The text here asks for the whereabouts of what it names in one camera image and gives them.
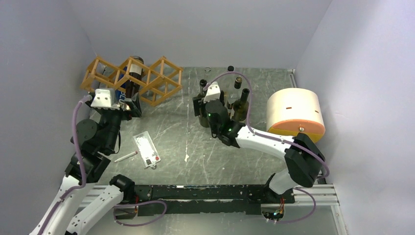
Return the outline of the dark green wine bottle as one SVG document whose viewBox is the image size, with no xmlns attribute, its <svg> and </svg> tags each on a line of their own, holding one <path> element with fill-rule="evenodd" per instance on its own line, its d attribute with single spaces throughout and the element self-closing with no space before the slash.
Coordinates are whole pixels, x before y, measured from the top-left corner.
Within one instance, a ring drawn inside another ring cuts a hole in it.
<svg viewBox="0 0 415 235">
<path fill-rule="evenodd" d="M 233 103 L 232 111 L 231 111 L 231 120 L 237 122 L 246 122 L 249 102 L 248 97 L 250 94 L 250 90 L 244 88 L 241 92 L 241 96 Z"/>
</svg>

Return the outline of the clear round glass bottle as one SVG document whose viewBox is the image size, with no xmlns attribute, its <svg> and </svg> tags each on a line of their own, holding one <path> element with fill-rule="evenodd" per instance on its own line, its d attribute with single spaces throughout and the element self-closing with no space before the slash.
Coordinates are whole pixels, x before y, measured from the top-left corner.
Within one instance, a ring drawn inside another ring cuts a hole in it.
<svg viewBox="0 0 415 235">
<path fill-rule="evenodd" d="M 233 85 L 234 80 L 235 80 L 235 75 L 233 73 L 231 73 L 234 70 L 235 70 L 235 67 L 234 66 L 228 66 L 227 67 L 228 74 L 226 75 L 226 78 L 227 78 L 228 84 L 231 85 L 231 86 Z"/>
</svg>

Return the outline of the dark bottle silver cap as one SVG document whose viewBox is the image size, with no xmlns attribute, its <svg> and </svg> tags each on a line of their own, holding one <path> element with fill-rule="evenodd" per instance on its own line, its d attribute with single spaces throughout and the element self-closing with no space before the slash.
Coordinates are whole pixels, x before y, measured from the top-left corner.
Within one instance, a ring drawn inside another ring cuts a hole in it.
<svg viewBox="0 0 415 235">
<path fill-rule="evenodd" d="M 206 96 L 206 91 L 203 90 L 203 88 L 207 85 L 207 81 L 205 79 L 201 79 L 199 82 L 200 91 L 197 95 L 198 97 L 198 110 L 199 110 L 199 123 L 202 127 L 208 128 L 209 123 L 206 115 L 206 108 L 204 103 L 204 98 Z"/>
</svg>

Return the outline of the clear whisky bottle black label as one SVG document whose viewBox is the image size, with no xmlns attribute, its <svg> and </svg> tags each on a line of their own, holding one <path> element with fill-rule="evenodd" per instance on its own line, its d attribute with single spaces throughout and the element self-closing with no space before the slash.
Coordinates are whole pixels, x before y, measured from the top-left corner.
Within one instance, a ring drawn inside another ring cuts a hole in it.
<svg viewBox="0 0 415 235">
<path fill-rule="evenodd" d="M 242 81 L 243 81 L 242 77 L 236 77 L 234 82 L 231 84 L 230 88 L 228 89 L 226 107 L 229 113 L 232 110 L 234 102 L 238 100 L 240 97 Z"/>
</svg>

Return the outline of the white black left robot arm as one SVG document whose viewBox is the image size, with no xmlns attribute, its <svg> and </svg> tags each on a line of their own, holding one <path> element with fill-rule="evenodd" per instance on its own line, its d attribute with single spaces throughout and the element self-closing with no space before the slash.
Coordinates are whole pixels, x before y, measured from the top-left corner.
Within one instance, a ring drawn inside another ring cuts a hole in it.
<svg viewBox="0 0 415 235">
<path fill-rule="evenodd" d="M 137 203 L 135 182 L 123 175 L 81 211 L 84 198 L 111 162 L 108 156 L 120 145 L 120 125 L 126 112 L 116 105 L 112 89 L 99 89 L 82 98 L 72 114 L 72 156 L 45 215 L 33 235 L 85 235 L 109 210 L 120 204 Z"/>
</svg>

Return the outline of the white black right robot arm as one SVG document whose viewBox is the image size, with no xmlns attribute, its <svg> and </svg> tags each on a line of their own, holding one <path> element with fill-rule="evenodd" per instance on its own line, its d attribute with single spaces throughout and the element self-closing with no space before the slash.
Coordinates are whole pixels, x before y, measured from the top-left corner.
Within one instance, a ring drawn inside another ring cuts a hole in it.
<svg viewBox="0 0 415 235">
<path fill-rule="evenodd" d="M 313 187 L 325 166 L 325 157 L 306 134 L 279 136 L 259 131 L 231 120 L 219 99 L 204 102 L 203 97 L 195 96 L 192 101 L 195 116 L 207 120 L 212 138 L 226 146 L 253 149 L 285 162 L 286 167 L 273 174 L 264 189 L 268 202 L 277 202 L 283 193 L 295 186 Z"/>
</svg>

